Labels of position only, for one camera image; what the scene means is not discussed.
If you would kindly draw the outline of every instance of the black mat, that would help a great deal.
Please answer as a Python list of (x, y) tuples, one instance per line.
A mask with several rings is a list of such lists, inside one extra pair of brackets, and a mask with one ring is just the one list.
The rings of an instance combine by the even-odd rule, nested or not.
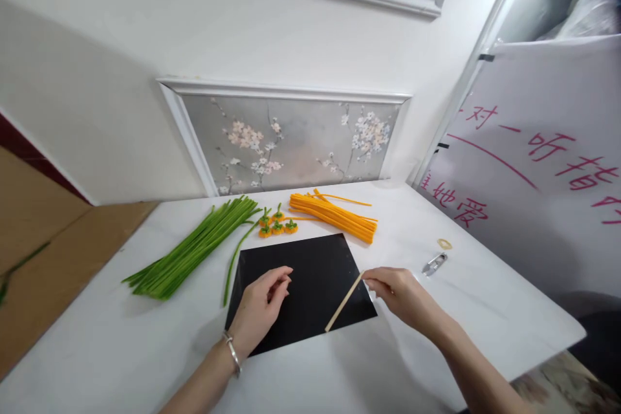
[[(243, 250), (239, 254), (226, 316), (227, 329), (246, 286), (267, 270), (283, 265), (293, 268), (288, 287), (290, 295), (283, 302), (278, 320), (250, 356), (324, 333), (325, 326), (360, 274), (343, 234)], [(376, 316), (361, 281), (331, 331)]]

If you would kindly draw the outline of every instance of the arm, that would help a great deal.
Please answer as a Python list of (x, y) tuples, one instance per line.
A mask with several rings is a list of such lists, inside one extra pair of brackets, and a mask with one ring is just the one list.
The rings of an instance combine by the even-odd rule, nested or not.
[[(275, 268), (244, 290), (228, 330), (233, 337), (233, 347), (240, 364), (243, 364), (276, 321), (280, 306), (289, 295), (287, 286), (291, 282), (291, 272), (293, 269), (290, 267)], [(224, 340), (220, 340), (160, 414), (209, 412), (220, 401), (234, 374), (235, 362), (231, 351)]]
[(440, 349), (473, 414), (532, 413), (409, 270), (380, 267), (367, 270), (362, 278), (393, 314)]

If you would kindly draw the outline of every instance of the bangle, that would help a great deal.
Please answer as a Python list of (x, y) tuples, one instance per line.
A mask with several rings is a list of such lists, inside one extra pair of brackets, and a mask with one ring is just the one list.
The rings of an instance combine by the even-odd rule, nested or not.
[(239, 363), (239, 359), (237, 359), (235, 348), (233, 348), (233, 337), (228, 333), (228, 331), (224, 330), (222, 332), (222, 338), (224, 338), (224, 342), (231, 350), (231, 356), (233, 356), (233, 361), (235, 362), (235, 377), (239, 378), (239, 374), (241, 374), (241, 364)]

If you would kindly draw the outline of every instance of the floor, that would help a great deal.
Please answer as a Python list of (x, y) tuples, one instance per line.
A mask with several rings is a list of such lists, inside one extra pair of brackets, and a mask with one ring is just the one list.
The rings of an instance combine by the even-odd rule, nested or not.
[(511, 384), (537, 414), (621, 413), (615, 392), (567, 351)]

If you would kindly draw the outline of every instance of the metal clip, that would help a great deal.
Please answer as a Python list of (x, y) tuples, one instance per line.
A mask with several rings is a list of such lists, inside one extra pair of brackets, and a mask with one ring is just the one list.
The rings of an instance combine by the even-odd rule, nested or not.
[(425, 266), (422, 268), (422, 273), (425, 276), (433, 275), (440, 266), (448, 260), (448, 256), (445, 252), (438, 254), (432, 260), (427, 262)]

